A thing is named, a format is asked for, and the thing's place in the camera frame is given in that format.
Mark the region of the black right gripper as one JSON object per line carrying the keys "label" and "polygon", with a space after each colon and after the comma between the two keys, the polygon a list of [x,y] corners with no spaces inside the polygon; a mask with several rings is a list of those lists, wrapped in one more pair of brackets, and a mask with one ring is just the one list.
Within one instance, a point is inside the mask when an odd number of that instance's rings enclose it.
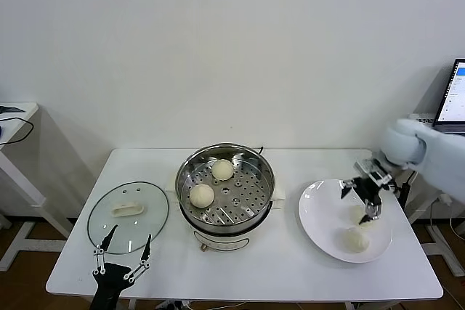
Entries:
{"label": "black right gripper", "polygon": [[341,199],[355,191],[365,204],[365,211],[358,224],[363,225],[378,220],[381,215],[380,187],[369,177],[355,177],[341,181]]}

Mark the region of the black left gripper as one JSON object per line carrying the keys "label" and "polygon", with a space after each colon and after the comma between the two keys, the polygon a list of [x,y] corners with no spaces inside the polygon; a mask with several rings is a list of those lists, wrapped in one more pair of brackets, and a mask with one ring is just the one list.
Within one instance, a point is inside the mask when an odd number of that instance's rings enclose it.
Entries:
{"label": "black left gripper", "polygon": [[97,282],[96,295],[119,295],[123,290],[131,287],[132,283],[135,283],[150,268],[151,234],[148,235],[139,264],[135,269],[105,262],[105,254],[117,228],[118,225],[115,224],[93,252],[95,268],[92,274]]}

